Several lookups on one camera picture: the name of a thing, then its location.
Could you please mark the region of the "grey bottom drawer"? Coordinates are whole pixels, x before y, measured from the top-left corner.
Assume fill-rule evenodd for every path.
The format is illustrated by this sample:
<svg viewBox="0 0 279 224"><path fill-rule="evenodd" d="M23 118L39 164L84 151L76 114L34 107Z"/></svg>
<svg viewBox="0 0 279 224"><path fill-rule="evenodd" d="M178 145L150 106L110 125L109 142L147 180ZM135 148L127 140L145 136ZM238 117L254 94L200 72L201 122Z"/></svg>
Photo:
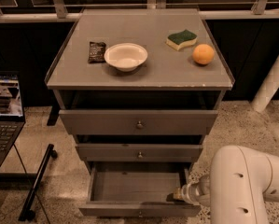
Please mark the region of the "grey bottom drawer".
<svg viewBox="0 0 279 224"><path fill-rule="evenodd" d="M94 217L194 217L200 206L174 198L189 171L182 162L94 162L79 210Z"/></svg>

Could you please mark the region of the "grey drawer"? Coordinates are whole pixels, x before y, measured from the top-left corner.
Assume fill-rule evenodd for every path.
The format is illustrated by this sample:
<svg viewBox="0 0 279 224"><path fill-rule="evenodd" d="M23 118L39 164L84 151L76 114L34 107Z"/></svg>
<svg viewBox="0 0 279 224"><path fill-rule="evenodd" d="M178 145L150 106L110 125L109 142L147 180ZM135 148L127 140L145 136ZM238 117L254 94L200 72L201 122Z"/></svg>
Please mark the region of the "grey drawer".
<svg viewBox="0 0 279 224"><path fill-rule="evenodd" d="M200 206L174 198L189 171L182 162L94 162L79 210L94 217L194 217Z"/></svg>
<svg viewBox="0 0 279 224"><path fill-rule="evenodd" d="M85 135L202 135L215 110L61 110L68 133Z"/></svg>
<svg viewBox="0 0 279 224"><path fill-rule="evenodd" d="M83 161L195 162L202 145L82 144L76 146Z"/></svg>

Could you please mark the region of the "grey middle drawer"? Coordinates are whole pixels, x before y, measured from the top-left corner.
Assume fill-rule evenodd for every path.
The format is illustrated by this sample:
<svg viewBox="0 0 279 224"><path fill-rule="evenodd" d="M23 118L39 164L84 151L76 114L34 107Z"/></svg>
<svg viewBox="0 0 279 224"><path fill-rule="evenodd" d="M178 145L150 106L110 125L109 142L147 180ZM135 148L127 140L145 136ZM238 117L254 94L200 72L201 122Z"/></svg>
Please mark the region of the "grey middle drawer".
<svg viewBox="0 0 279 224"><path fill-rule="evenodd" d="M195 162L202 145L82 144L76 146L83 161Z"/></svg>

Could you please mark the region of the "grey drawer cabinet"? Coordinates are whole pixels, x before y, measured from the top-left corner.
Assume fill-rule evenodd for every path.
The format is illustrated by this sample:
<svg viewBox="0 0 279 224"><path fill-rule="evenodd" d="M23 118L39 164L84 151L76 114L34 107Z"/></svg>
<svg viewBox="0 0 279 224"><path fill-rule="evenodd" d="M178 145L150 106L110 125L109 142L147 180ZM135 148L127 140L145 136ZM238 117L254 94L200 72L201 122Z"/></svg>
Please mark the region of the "grey drawer cabinet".
<svg viewBox="0 0 279 224"><path fill-rule="evenodd" d="M195 9L86 10L50 68L46 82L61 110L215 110L233 78L220 57L206 66L193 62L190 48L176 51L168 35L185 29L200 43L210 34ZM146 61L131 72L108 63L88 62L89 44L108 47L134 43L147 51ZM82 144L202 145L202 135L83 135Z"/></svg>

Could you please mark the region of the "grey top drawer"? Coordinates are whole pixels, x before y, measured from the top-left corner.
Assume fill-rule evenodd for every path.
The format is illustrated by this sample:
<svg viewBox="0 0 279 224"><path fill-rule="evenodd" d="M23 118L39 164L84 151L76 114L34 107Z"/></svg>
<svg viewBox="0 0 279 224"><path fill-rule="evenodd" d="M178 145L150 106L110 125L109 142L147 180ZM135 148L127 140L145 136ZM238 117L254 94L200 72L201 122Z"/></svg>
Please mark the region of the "grey top drawer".
<svg viewBox="0 0 279 224"><path fill-rule="evenodd" d="M202 135L215 110L61 110L68 133L85 135Z"/></svg>

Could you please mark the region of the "orange fruit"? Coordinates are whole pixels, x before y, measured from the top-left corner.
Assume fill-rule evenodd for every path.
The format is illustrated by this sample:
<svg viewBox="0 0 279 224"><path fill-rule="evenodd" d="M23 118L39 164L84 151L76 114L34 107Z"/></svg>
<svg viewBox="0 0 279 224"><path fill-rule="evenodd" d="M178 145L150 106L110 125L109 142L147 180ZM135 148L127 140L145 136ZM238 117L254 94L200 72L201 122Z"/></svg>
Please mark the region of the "orange fruit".
<svg viewBox="0 0 279 224"><path fill-rule="evenodd" d="M207 44L198 45L192 53L192 58L195 63L201 65L209 64L215 57L214 49Z"/></svg>

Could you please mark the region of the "white bowl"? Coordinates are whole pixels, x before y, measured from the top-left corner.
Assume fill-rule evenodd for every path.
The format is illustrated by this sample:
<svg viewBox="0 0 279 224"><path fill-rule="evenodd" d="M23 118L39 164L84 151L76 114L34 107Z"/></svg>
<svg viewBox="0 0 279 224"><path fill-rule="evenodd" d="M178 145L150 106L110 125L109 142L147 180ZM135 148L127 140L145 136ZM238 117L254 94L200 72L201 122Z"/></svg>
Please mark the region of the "white bowl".
<svg viewBox="0 0 279 224"><path fill-rule="evenodd" d="M108 48L105 61L122 72L131 72L147 59L147 51L134 43L121 43Z"/></svg>

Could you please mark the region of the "green yellow sponge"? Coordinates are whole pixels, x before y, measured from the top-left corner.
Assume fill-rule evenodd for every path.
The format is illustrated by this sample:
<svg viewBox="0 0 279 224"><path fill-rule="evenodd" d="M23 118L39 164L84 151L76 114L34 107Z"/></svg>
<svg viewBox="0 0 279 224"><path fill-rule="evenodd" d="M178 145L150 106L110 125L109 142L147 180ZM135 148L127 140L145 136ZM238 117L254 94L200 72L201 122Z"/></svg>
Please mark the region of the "green yellow sponge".
<svg viewBox="0 0 279 224"><path fill-rule="evenodd" d="M182 48L193 46L196 41L197 36L185 29L182 32L169 35L166 39L166 44L175 50L181 50Z"/></svg>

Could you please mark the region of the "black laptop stand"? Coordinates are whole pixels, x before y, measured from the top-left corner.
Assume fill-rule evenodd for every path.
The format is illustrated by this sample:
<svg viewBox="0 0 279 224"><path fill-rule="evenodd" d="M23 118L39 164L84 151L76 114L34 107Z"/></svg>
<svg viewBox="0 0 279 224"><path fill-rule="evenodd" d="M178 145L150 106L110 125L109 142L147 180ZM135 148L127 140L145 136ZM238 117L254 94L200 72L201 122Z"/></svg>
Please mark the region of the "black laptop stand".
<svg viewBox="0 0 279 224"><path fill-rule="evenodd" d="M23 173L0 173L0 182L3 183L26 183L29 185L28 195L23 203L21 213L19 215L19 221L31 221L35 218L35 211L31 209L37 191L40 187L41 180L44 176L46 168L50 159L56 159L58 157L57 151L54 149L53 144L48 144L42 161L38 167L36 173L28 173L24 168L24 164L21 161L21 166L24 168Z"/></svg>

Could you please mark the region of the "black snack packet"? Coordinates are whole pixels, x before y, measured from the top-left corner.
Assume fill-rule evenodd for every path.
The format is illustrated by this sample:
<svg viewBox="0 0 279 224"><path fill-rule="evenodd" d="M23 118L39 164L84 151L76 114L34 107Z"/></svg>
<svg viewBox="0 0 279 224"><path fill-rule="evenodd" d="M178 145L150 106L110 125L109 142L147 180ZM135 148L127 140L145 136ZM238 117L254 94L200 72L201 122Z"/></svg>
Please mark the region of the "black snack packet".
<svg viewBox="0 0 279 224"><path fill-rule="evenodd" d="M105 61L105 42L90 42L89 63L103 63Z"/></svg>

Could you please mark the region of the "black laptop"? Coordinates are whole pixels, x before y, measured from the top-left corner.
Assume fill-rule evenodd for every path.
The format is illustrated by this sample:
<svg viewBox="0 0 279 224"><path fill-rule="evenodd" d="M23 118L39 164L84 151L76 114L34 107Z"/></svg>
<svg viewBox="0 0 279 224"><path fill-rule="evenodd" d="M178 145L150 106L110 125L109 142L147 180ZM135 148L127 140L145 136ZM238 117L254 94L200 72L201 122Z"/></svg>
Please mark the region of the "black laptop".
<svg viewBox="0 0 279 224"><path fill-rule="evenodd" d="M25 123L17 72L0 71L0 166Z"/></svg>

